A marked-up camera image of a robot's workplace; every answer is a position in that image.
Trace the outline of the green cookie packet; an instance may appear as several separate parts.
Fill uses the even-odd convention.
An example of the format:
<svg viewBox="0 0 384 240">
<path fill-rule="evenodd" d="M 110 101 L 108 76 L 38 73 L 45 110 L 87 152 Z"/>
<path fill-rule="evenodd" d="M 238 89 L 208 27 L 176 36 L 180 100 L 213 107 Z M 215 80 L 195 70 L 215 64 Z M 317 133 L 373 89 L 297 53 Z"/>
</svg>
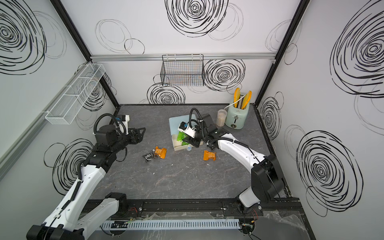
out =
<svg viewBox="0 0 384 240">
<path fill-rule="evenodd" d="M 187 135 L 183 132 L 179 132 L 177 135 L 177 142 L 183 142 L 183 140 L 187 137 Z"/>
</svg>

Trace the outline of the light blue drawer box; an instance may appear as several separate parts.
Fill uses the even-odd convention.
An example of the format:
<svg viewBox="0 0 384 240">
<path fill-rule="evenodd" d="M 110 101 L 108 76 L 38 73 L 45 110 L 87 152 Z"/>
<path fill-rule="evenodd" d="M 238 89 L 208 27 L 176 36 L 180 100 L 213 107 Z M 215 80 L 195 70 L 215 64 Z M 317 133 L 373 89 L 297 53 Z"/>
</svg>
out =
<svg viewBox="0 0 384 240">
<path fill-rule="evenodd" d="M 171 139 L 173 143 L 173 148 L 176 151 L 187 150 L 191 151 L 193 146 L 191 144 L 183 145 L 182 142 L 177 141 L 179 135 L 179 126 L 181 122 L 187 122 L 189 120 L 189 115 L 171 117 L 169 118 L 169 126 L 171 132 Z"/>
</svg>

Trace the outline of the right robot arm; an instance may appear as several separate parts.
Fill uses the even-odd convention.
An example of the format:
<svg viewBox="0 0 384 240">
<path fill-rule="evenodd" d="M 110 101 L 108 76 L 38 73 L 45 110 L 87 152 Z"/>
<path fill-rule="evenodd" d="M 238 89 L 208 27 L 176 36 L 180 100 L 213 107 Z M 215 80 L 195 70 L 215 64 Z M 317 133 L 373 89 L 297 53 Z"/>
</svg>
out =
<svg viewBox="0 0 384 240">
<path fill-rule="evenodd" d="M 205 143 L 211 150 L 219 149 L 231 155 L 251 174 L 251 186 L 237 196 L 240 205 L 250 208 L 268 203 L 286 187 L 281 165 L 274 155 L 264 155 L 237 140 L 226 129 L 218 128 L 209 114 L 201 115 L 192 108 L 187 122 L 181 122 L 178 130 L 187 135 L 183 142 L 198 148 Z"/>
</svg>

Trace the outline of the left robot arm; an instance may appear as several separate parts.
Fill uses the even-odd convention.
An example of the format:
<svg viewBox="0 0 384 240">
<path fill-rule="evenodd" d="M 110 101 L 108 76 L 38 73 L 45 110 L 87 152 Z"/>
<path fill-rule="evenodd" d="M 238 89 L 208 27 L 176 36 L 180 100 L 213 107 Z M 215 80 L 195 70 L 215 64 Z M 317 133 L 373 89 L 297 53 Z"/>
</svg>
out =
<svg viewBox="0 0 384 240">
<path fill-rule="evenodd" d="M 128 145 L 140 143 L 146 128 L 127 128 L 113 115 L 113 124 L 99 127 L 101 115 L 94 124 L 96 144 L 86 159 L 78 164 L 78 177 L 55 210 L 41 225 L 33 225 L 28 240 L 87 240 L 111 216 L 129 211 L 126 194 L 110 193 L 84 217 L 81 213 L 99 182 L 117 160 L 117 153 Z"/>
</svg>

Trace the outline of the black cookie packet right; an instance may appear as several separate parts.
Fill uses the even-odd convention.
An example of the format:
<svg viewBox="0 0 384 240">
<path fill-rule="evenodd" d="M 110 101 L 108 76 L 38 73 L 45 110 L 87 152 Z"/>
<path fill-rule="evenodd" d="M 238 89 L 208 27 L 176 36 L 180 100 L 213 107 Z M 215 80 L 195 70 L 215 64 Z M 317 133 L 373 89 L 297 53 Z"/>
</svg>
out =
<svg viewBox="0 0 384 240">
<path fill-rule="evenodd" d="M 215 149 L 215 146 L 214 146 L 214 145 L 207 144 L 207 147 L 208 147 L 210 150 L 214 150 L 214 149 Z"/>
</svg>

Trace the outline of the black cookie packet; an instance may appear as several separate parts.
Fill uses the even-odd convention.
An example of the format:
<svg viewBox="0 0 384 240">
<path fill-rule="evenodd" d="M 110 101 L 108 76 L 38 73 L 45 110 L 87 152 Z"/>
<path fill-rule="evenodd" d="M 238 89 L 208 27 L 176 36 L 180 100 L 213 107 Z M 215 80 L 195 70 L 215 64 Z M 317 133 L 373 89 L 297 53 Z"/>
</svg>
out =
<svg viewBox="0 0 384 240">
<path fill-rule="evenodd" d="M 143 156 L 146 162 L 152 161 L 155 159 L 155 154 L 154 153 L 148 153 Z"/>
<path fill-rule="evenodd" d="M 208 147 L 210 150 L 214 150 L 214 149 L 215 149 L 215 146 L 214 146 L 214 145 L 207 144 L 207 147 Z"/>
</svg>

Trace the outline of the orange cookie packet right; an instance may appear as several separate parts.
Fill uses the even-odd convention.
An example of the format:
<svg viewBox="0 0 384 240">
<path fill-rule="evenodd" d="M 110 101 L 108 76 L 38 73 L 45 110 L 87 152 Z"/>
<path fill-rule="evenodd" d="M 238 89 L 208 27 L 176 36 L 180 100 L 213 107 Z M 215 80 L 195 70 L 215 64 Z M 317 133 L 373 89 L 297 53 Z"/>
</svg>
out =
<svg viewBox="0 0 384 240">
<path fill-rule="evenodd" d="M 215 161 L 216 160 L 216 153 L 205 150 L 204 155 L 203 155 L 203 160 L 204 161 L 208 161 L 208 160 Z"/>
</svg>

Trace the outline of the orange cookie packet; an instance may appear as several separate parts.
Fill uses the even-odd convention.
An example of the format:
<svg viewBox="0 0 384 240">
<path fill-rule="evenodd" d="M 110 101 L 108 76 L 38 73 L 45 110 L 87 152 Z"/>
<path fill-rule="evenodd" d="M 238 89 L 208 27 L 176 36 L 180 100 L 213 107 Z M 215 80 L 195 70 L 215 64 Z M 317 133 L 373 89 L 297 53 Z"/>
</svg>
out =
<svg viewBox="0 0 384 240">
<path fill-rule="evenodd" d="M 216 153 L 205 150 L 204 155 L 203 155 L 203 160 L 204 161 L 208 161 L 208 160 L 215 161 L 216 160 Z"/>
<path fill-rule="evenodd" d="M 166 148 L 155 148 L 155 158 L 165 159 L 167 155 L 167 149 Z"/>
</svg>

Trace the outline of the black cookie packet left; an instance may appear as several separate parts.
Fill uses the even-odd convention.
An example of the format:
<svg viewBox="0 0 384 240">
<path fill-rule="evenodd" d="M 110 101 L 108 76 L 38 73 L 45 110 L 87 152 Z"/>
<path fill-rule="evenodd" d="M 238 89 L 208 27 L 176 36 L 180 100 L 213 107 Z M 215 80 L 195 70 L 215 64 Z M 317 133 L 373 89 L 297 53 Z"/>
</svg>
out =
<svg viewBox="0 0 384 240">
<path fill-rule="evenodd" d="M 155 159 L 155 154 L 154 153 L 148 153 L 143 156 L 146 162 L 152 161 Z"/>
</svg>

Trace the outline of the orange cookie packet left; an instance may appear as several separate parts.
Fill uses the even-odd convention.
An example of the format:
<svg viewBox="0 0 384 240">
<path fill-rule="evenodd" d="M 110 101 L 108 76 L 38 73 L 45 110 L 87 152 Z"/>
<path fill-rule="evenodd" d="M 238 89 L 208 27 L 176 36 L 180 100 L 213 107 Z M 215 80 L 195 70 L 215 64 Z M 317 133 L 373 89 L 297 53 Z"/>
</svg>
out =
<svg viewBox="0 0 384 240">
<path fill-rule="evenodd" d="M 167 155 L 167 149 L 166 148 L 155 148 L 155 158 L 165 159 Z"/>
</svg>

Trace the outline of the clear jar with oats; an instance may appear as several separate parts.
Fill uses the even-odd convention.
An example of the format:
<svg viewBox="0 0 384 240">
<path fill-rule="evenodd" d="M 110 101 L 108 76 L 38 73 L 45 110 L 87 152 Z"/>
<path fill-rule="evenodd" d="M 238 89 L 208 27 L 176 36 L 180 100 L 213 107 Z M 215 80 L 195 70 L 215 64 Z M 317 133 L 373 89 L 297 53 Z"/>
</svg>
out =
<svg viewBox="0 0 384 240">
<path fill-rule="evenodd" d="M 226 118 L 227 118 L 227 111 L 224 109 L 218 110 L 217 113 L 217 120 L 216 120 L 216 125 L 221 128 L 225 125 Z"/>
</svg>

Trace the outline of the mint green toaster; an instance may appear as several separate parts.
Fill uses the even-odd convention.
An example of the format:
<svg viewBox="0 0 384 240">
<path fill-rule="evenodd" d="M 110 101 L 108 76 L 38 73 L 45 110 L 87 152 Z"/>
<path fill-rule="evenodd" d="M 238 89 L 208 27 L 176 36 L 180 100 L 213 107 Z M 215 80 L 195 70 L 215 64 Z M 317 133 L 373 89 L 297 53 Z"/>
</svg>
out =
<svg viewBox="0 0 384 240">
<path fill-rule="evenodd" d="M 242 129 L 245 125 L 245 121 L 248 116 L 250 109 L 250 104 L 248 103 L 245 110 L 240 108 L 235 108 L 234 106 L 229 106 L 227 109 L 227 118 L 225 125 L 233 129 Z"/>
</svg>

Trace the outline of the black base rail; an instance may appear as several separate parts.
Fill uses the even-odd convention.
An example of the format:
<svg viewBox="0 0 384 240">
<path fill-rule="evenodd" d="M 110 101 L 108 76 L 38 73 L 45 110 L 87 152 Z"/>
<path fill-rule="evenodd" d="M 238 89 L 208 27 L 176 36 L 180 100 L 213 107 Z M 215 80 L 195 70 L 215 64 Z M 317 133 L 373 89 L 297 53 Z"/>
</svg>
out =
<svg viewBox="0 0 384 240">
<path fill-rule="evenodd" d="M 301 211 L 302 204 L 298 198 L 283 198 L 268 203 L 256 203 L 244 207 L 237 199 L 179 199 L 179 200 L 126 200 L 125 213 L 117 213 L 112 219 L 144 218 L 150 213 L 213 213 L 225 217 L 262 216 L 264 211 Z"/>
</svg>

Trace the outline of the white mesh wall shelf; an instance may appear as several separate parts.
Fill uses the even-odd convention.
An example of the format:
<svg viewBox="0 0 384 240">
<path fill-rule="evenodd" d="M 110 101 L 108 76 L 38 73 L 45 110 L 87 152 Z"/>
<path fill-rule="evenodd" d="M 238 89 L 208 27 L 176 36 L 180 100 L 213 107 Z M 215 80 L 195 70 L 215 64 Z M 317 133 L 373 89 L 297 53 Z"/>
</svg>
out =
<svg viewBox="0 0 384 240">
<path fill-rule="evenodd" d="M 105 73 L 102 64 L 87 64 L 66 88 L 63 95 L 45 116 L 52 125 L 70 125 L 83 108 Z"/>
</svg>

